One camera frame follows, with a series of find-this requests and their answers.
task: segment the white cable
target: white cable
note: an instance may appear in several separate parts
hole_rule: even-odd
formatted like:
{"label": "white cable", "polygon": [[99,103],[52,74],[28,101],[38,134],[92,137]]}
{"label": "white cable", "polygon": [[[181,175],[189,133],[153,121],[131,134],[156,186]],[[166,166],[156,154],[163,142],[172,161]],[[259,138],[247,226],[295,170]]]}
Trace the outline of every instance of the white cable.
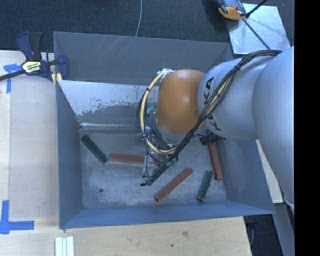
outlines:
{"label": "white cable", "polygon": [[140,18],[138,22],[138,27],[136,29],[135,37],[138,36],[139,28],[140,28],[140,23],[141,23],[141,17],[142,17],[142,0],[140,0]]}

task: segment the red stick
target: red stick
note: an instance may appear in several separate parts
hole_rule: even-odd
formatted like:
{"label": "red stick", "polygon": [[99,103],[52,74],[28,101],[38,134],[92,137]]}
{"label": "red stick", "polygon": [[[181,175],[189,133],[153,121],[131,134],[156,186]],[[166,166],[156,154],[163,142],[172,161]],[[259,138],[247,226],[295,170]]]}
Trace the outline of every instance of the red stick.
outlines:
{"label": "red stick", "polygon": [[181,182],[183,182],[190,174],[193,173],[193,169],[188,168],[177,178],[175,178],[168,186],[166,186],[160,193],[158,193],[154,199],[159,202],[161,199],[166,197],[172,190],[174,190]]}

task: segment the black cable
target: black cable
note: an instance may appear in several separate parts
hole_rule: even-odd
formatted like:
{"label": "black cable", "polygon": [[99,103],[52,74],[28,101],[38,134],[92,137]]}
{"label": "black cable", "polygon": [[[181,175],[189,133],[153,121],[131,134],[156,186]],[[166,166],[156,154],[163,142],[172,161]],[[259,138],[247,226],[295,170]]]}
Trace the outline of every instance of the black cable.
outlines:
{"label": "black cable", "polygon": [[249,27],[249,29],[256,35],[256,37],[261,41],[261,43],[263,43],[263,45],[270,50],[270,47],[266,44],[265,41],[263,41],[263,39],[257,34],[257,32],[249,25],[249,23],[246,21],[246,19],[243,19],[243,22]]}
{"label": "black cable", "polygon": [[256,11],[256,9],[258,9],[260,6],[262,6],[266,1],[268,1],[268,0],[263,0],[261,3],[259,3],[256,7],[254,7],[251,11],[249,11],[246,15],[245,15],[245,17],[246,18],[249,18],[249,16],[254,12],[254,11]]}

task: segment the dark green block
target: dark green block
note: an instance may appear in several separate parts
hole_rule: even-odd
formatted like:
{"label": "dark green block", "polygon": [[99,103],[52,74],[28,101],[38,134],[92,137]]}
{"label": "dark green block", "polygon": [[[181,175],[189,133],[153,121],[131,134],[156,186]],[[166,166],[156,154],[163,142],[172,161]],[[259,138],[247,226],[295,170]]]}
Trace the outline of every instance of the dark green block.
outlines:
{"label": "dark green block", "polygon": [[84,135],[81,138],[83,144],[92,152],[92,154],[99,160],[101,164],[108,161],[106,155],[97,147],[97,145],[92,141],[88,135]]}

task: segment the blue clamp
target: blue clamp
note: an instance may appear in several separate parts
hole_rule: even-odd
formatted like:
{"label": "blue clamp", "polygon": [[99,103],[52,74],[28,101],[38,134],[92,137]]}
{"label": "blue clamp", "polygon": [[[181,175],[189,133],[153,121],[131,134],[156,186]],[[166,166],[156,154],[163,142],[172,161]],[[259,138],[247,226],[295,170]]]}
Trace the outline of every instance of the blue clamp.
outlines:
{"label": "blue clamp", "polygon": [[28,76],[39,76],[46,78],[53,82],[50,66],[59,64],[59,69],[62,78],[65,80],[69,75],[69,60],[66,55],[59,55],[58,59],[49,61],[43,60],[40,53],[40,42],[43,37],[43,33],[36,32],[24,32],[17,37],[17,45],[25,56],[25,62],[21,65],[24,73]]}
{"label": "blue clamp", "polygon": [[0,220],[0,234],[8,235],[10,231],[34,230],[34,220],[9,221],[9,200],[2,201],[2,211]]}

